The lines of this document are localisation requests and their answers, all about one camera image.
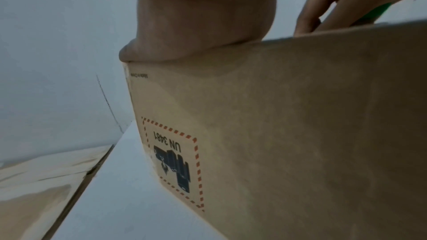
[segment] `brown cardboard box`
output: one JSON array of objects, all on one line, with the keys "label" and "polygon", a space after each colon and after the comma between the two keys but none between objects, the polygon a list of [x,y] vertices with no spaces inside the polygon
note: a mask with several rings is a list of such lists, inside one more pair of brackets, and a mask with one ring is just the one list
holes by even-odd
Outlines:
[{"label": "brown cardboard box", "polygon": [[427,239],[427,22],[127,69],[160,182],[229,239]]}]

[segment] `white wall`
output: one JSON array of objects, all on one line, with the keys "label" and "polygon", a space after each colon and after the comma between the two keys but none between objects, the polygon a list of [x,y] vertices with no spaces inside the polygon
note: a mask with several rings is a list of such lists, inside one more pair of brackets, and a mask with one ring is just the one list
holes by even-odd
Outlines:
[{"label": "white wall", "polygon": [[0,8],[0,161],[116,143],[134,118],[117,56],[135,36],[136,0]]}]

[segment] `red striped border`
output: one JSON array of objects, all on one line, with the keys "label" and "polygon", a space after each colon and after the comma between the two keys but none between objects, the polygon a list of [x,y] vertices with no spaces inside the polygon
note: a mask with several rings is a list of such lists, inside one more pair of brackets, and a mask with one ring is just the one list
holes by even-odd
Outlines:
[{"label": "red striped border", "polygon": [[196,205],[196,207],[197,208],[200,208],[203,212],[205,211],[203,208],[205,207],[205,204],[203,203],[203,201],[205,200],[204,198],[203,198],[203,185],[202,185],[202,183],[201,183],[201,168],[200,168],[200,160],[199,160],[199,153],[198,153],[198,150],[199,150],[199,146],[196,144],[197,143],[197,138],[196,137],[192,137],[191,135],[189,135],[189,134],[187,134],[187,135],[185,135],[185,133],[184,132],[179,132],[178,130],[176,130],[176,129],[174,129],[174,128],[171,128],[171,127],[168,127],[168,126],[165,126],[165,125],[163,125],[163,124],[160,124],[160,123],[158,123],[158,122],[155,122],[154,120],[150,120],[150,119],[147,119],[147,118],[145,118],[145,117],[141,117],[141,119],[142,119],[142,124],[144,125],[144,133],[145,133],[145,139],[147,140],[147,144],[148,144],[148,147],[150,148],[150,144],[149,144],[149,140],[148,140],[148,135],[147,135],[147,132],[146,132],[146,128],[145,128],[145,123],[147,122],[148,124],[154,124],[155,126],[158,126],[158,127],[160,127],[160,128],[163,128],[164,130],[167,130],[167,131],[169,131],[169,132],[172,132],[172,133],[174,133],[174,134],[178,134],[179,133],[179,136],[182,136],[182,137],[185,137],[186,139],[189,139],[189,140],[191,140],[193,143],[194,143],[194,152],[195,152],[195,158],[196,158],[196,167],[197,167],[197,181],[198,181],[198,183],[199,183],[199,195],[200,195],[200,198],[199,198],[199,200],[200,200],[200,204],[196,204],[196,202],[195,201],[193,201],[193,200],[190,200],[190,198],[189,197],[187,197],[187,196],[185,196],[185,194],[184,193],[182,193],[179,189],[177,189],[177,188],[175,188],[174,186],[172,186],[171,185],[171,183],[169,183],[169,182],[167,182],[166,181],[166,179],[163,179],[163,177],[161,177],[161,176],[159,176],[160,177],[160,179],[162,179],[164,182],[166,182],[174,191],[176,191],[177,193],[179,193],[181,196],[183,196],[184,198],[186,198],[188,201],[190,201],[190,203],[192,203],[192,204],[194,204],[194,205]]}]

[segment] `white table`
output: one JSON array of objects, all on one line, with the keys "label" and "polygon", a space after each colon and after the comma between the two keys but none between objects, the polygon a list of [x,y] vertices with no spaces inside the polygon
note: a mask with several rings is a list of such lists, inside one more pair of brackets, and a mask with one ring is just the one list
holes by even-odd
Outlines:
[{"label": "white table", "polygon": [[133,122],[52,238],[98,239],[225,238],[158,183]]}]

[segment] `green object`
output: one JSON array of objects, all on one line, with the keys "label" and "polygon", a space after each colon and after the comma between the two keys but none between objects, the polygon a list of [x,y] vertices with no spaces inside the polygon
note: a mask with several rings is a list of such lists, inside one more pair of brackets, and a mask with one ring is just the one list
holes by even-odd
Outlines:
[{"label": "green object", "polygon": [[357,20],[353,25],[369,24],[375,22],[375,20],[377,20],[381,15],[383,15],[383,13],[385,13],[390,6],[391,3],[387,3],[374,8],[373,10],[365,14],[362,18]]}]

